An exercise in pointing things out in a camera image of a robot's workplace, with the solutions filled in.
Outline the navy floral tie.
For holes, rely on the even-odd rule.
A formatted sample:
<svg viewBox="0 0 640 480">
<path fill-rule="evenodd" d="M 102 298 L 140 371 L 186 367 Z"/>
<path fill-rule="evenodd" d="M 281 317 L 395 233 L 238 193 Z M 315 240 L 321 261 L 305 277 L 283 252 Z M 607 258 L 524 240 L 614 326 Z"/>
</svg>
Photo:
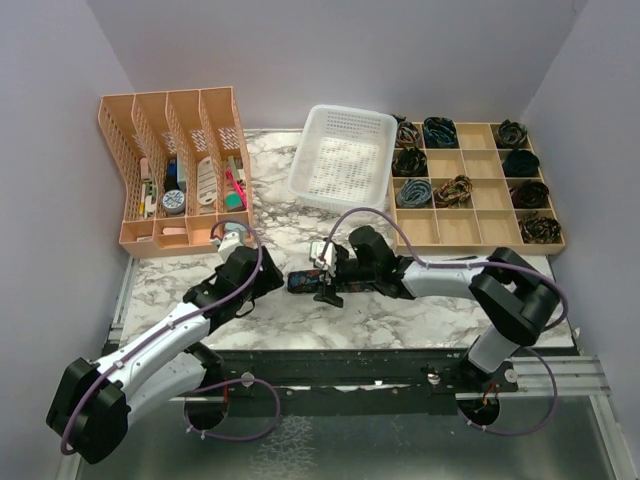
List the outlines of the navy floral tie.
<svg viewBox="0 0 640 480">
<path fill-rule="evenodd" d="M 324 283 L 324 274 L 319 270 L 293 271 L 287 275 L 286 290 L 291 294 L 319 293 Z M 374 292 L 373 282 L 361 274 L 337 274 L 332 280 L 337 293 Z"/>
</svg>

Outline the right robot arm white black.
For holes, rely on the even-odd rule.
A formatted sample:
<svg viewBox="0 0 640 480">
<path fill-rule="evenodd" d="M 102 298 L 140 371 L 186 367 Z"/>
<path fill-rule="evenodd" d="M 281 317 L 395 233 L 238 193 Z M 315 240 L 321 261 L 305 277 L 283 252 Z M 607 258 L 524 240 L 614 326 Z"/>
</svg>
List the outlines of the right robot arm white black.
<svg viewBox="0 0 640 480">
<path fill-rule="evenodd" d="M 461 383 L 472 391 L 491 384 L 501 364 L 519 348 L 534 345 L 565 300 L 555 282 L 506 247 L 487 257 L 433 263 L 395 254 L 370 226 L 352 231 L 349 242 L 354 257 L 328 239 L 311 244 L 309 257 L 321 281 L 314 299 L 341 307 L 337 289 L 364 283 L 394 299 L 476 301 L 491 326 L 474 341 L 459 367 Z"/>
</svg>

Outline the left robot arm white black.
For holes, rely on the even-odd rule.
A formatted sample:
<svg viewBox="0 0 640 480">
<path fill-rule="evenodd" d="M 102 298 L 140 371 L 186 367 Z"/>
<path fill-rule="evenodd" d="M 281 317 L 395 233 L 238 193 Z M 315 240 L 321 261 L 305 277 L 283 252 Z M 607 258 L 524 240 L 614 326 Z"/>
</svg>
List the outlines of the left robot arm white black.
<svg viewBox="0 0 640 480">
<path fill-rule="evenodd" d="M 226 379 L 222 358 L 203 341 L 238 317 L 246 303 L 283 284 L 266 247 L 239 246 L 136 340 L 97 360 L 70 363 L 46 416 L 61 438 L 62 454 L 98 463 L 118 447 L 135 421 L 173 397 L 256 384 L 250 373 Z"/>
</svg>

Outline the teal eraser block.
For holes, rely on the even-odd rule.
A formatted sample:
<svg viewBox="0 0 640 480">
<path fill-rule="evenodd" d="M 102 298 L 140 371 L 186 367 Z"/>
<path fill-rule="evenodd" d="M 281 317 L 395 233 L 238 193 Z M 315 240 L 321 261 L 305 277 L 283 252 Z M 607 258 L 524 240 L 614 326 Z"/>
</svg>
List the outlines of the teal eraser block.
<svg viewBox="0 0 640 480">
<path fill-rule="evenodd" d="M 226 195 L 225 206 L 228 212 L 242 211 L 245 209 L 242 197 L 237 193 L 229 193 Z"/>
</svg>

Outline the white perforated card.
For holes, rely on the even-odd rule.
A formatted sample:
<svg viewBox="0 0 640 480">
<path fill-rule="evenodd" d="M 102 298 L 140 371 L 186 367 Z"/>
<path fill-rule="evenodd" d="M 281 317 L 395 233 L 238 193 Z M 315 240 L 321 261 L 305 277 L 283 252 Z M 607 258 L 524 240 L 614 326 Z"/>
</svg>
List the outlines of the white perforated card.
<svg viewBox="0 0 640 480">
<path fill-rule="evenodd" d="M 197 165 L 196 200 L 201 206 L 208 206 L 217 199 L 217 181 L 213 161 L 210 156 Z"/>
</svg>

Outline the peach file organizer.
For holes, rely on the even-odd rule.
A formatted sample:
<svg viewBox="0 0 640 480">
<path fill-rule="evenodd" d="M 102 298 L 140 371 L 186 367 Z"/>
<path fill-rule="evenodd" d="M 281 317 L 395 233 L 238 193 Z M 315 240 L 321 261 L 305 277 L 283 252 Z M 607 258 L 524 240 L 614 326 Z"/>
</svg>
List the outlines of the peach file organizer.
<svg viewBox="0 0 640 480">
<path fill-rule="evenodd" d="M 98 124 L 125 185 L 119 243 L 132 257 L 212 252 L 217 221 L 253 224 L 251 162 L 232 87 L 107 95 Z M 197 165 L 207 156 L 217 199 L 201 206 Z M 226 209 L 227 170 L 246 193 L 246 210 Z M 181 215 L 167 215 L 162 207 L 164 193 L 173 189 L 186 196 Z"/>
</svg>

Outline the rolled blue grey tie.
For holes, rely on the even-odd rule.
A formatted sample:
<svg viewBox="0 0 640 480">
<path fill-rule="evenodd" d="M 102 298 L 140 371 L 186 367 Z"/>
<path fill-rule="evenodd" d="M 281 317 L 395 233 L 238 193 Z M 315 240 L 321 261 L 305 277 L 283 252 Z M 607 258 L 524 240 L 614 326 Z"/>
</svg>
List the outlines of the rolled blue grey tie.
<svg viewBox="0 0 640 480">
<path fill-rule="evenodd" d="M 395 196 L 396 206 L 401 209 L 424 208 L 432 198 L 432 185 L 425 179 L 408 179 Z"/>
</svg>

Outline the white plastic basket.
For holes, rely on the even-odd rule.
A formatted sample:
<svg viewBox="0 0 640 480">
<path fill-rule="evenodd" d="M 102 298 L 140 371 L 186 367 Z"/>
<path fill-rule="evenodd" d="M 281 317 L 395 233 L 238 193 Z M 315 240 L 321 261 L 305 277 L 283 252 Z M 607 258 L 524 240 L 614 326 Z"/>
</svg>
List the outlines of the white plastic basket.
<svg viewBox="0 0 640 480">
<path fill-rule="evenodd" d="M 303 204 L 343 214 L 384 206 L 397 136 L 388 114 L 316 105 L 307 117 L 287 188 Z"/>
</svg>

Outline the rolled dark olive tie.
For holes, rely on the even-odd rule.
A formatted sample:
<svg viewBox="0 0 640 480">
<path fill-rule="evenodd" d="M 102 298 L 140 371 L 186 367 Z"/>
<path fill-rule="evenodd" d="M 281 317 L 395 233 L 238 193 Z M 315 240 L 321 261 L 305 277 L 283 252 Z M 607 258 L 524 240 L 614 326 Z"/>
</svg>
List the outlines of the rolled dark olive tie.
<svg viewBox="0 0 640 480">
<path fill-rule="evenodd" d="M 393 159 L 391 170 L 394 177 L 427 176 L 427 156 L 417 147 L 403 148 Z"/>
</svg>

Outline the wooden compartment tray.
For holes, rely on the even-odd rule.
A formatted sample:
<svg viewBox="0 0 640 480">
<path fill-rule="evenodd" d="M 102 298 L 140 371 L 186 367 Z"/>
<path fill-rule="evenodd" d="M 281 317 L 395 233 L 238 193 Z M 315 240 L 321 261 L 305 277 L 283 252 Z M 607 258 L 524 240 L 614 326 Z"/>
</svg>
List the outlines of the wooden compartment tray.
<svg viewBox="0 0 640 480">
<path fill-rule="evenodd" d="M 562 227 L 561 240 L 555 244 L 525 244 L 518 220 L 537 213 L 559 219 L 551 194 L 547 204 L 539 209 L 515 209 L 510 189 L 525 181 L 540 181 L 547 187 L 541 162 L 534 177 L 508 178 L 502 163 L 514 150 L 496 145 L 496 130 L 501 123 L 465 123 L 453 121 L 458 147 L 429 149 L 425 146 L 423 121 L 412 122 L 421 133 L 422 147 L 427 156 L 428 175 L 424 177 L 394 177 L 391 170 L 389 203 L 393 219 L 400 226 L 395 241 L 398 250 L 413 245 L 424 254 L 485 254 L 496 247 L 509 247 L 521 254 L 554 255 L 566 245 Z M 447 180 L 466 175 L 473 184 L 471 199 L 461 208 L 437 208 L 433 192 Z M 395 196 L 408 179 L 425 179 L 432 185 L 432 198 L 424 208 L 401 209 Z"/>
</svg>

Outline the rolled striped brown tie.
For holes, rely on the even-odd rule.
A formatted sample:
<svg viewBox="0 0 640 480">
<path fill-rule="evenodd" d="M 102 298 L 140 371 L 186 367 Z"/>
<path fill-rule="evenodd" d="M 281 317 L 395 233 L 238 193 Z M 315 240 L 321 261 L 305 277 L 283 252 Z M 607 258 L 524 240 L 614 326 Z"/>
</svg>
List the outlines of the rolled striped brown tie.
<svg viewBox="0 0 640 480">
<path fill-rule="evenodd" d="M 418 127 L 412 122 L 400 121 L 397 126 L 395 146 L 397 148 L 421 148 L 422 138 Z"/>
</svg>

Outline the rolled teal dark tie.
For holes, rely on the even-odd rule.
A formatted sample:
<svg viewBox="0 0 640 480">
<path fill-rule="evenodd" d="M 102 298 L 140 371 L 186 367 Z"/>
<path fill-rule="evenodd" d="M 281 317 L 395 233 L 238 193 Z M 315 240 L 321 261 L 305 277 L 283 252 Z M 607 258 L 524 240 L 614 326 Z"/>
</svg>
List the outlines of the rolled teal dark tie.
<svg viewBox="0 0 640 480">
<path fill-rule="evenodd" d="M 458 136 L 454 122 L 446 117 L 427 117 L 423 122 L 425 146 L 429 149 L 455 149 Z"/>
</svg>

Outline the rolled black gold tie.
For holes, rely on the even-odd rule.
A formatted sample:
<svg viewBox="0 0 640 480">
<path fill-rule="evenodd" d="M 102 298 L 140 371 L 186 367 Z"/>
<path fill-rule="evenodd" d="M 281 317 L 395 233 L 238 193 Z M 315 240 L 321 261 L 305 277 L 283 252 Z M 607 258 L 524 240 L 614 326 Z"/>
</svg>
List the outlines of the rolled black gold tie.
<svg viewBox="0 0 640 480">
<path fill-rule="evenodd" d="M 553 217 L 530 214 L 520 218 L 518 226 L 525 244 L 547 245 L 561 240 L 562 227 Z"/>
</svg>

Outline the rolled dark red tie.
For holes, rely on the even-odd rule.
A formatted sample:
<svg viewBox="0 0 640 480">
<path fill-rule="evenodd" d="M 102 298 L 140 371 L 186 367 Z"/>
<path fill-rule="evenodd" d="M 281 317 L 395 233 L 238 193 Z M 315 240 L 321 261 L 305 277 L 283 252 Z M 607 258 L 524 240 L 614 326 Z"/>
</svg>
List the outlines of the rolled dark red tie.
<svg viewBox="0 0 640 480">
<path fill-rule="evenodd" d="M 539 209 L 548 201 L 549 189 L 540 181 L 528 180 L 510 189 L 515 209 Z"/>
</svg>

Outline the black metal base rail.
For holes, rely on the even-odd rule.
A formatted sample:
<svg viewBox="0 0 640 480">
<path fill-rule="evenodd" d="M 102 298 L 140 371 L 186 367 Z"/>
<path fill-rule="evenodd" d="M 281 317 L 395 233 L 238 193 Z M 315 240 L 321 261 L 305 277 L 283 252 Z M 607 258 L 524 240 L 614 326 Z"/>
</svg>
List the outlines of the black metal base rail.
<svg viewBox="0 0 640 480">
<path fill-rule="evenodd" d="M 457 349 L 226 350 L 197 346 L 126 393 L 127 420 L 171 400 L 197 415 L 455 415 L 491 423 L 501 401 L 571 396 L 587 386 L 590 359 L 519 353 L 493 374 L 475 373 Z"/>
</svg>

